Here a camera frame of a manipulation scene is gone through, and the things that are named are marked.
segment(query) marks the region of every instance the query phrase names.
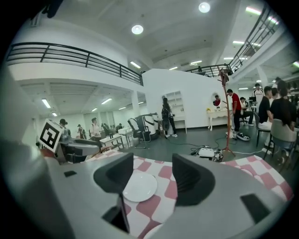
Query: pink checkered tablecloth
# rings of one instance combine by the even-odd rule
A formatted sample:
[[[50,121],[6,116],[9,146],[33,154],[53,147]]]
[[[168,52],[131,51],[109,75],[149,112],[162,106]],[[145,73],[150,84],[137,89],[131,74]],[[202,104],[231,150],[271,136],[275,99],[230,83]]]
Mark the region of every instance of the pink checkered tablecloth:
[[[100,160],[122,154],[122,152],[110,150],[94,156],[87,160]],[[284,178],[267,162],[257,156],[242,158],[234,161],[223,162],[250,174],[269,190],[274,191],[284,201],[293,197],[293,192]],[[152,228],[163,224],[173,213],[177,198],[177,185],[172,175],[172,163],[155,161],[134,156],[134,171],[152,174],[157,182],[158,188],[150,199],[135,203],[125,199],[130,234],[142,239]]]

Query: white plate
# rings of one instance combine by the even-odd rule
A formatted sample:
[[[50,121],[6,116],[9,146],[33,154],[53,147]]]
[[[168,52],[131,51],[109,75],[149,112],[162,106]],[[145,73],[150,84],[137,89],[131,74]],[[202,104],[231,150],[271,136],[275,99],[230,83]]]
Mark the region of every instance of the white plate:
[[[157,180],[151,174],[133,173],[123,191],[124,197],[132,202],[142,202],[151,198],[157,190]]]
[[[163,226],[163,224],[160,224],[158,226],[155,226],[153,229],[151,229],[143,239],[150,239],[159,229]]]

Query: hair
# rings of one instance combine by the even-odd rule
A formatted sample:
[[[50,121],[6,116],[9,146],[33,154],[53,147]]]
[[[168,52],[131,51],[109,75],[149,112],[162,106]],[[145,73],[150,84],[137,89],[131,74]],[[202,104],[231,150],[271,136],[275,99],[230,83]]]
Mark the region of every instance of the hair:
[[[170,107],[168,104],[168,99],[165,97],[163,98],[163,107],[166,108],[170,112]]]
[[[278,93],[277,88],[271,88],[271,91],[272,91],[272,96],[276,96]]]
[[[265,86],[265,88],[263,89],[263,92],[265,93],[265,95],[267,94],[267,92],[271,91],[271,87],[270,86]]]
[[[275,82],[278,83],[279,81],[281,81],[282,79],[280,79],[279,77],[276,77]]]
[[[287,96],[288,89],[287,84],[283,80],[280,80],[277,84],[278,92],[280,93],[280,99],[282,103],[280,104],[280,111],[282,112],[282,122],[284,125],[289,124],[291,122],[291,111],[289,108],[289,101],[284,98],[284,96]]]

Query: man in black shirt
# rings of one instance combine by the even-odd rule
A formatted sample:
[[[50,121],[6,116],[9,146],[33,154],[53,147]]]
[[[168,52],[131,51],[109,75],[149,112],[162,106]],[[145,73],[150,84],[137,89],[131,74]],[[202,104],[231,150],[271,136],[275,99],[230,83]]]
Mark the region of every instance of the man in black shirt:
[[[271,130],[273,116],[272,116],[272,113],[270,112],[269,99],[271,99],[271,97],[272,97],[272,91],[269,86],[266,86],[263,91],[265,93],[265,96],[263,96],[262,101],[259,106],[259,110],[258,110],[258,116],[260,117],[260,122],[258,123],[258,128],[264,129],[264,130]],[[270,141],[270,133],[268,133],[267,139],[265,141],[265,146],[268,146],[269,141]]]

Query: white side table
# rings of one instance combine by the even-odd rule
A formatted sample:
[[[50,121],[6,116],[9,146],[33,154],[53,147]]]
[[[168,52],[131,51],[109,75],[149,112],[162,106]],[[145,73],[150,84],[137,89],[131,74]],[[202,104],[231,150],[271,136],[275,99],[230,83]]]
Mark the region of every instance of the white side table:
[[[208,126],[208,129],[212,131],[213,125],[212,125],[212,119],[218,118],[218,117],[225,117],[228,116],[227,109],[221,109],[218,111],[207,111],[207,116],[209,117],[210,125]]]

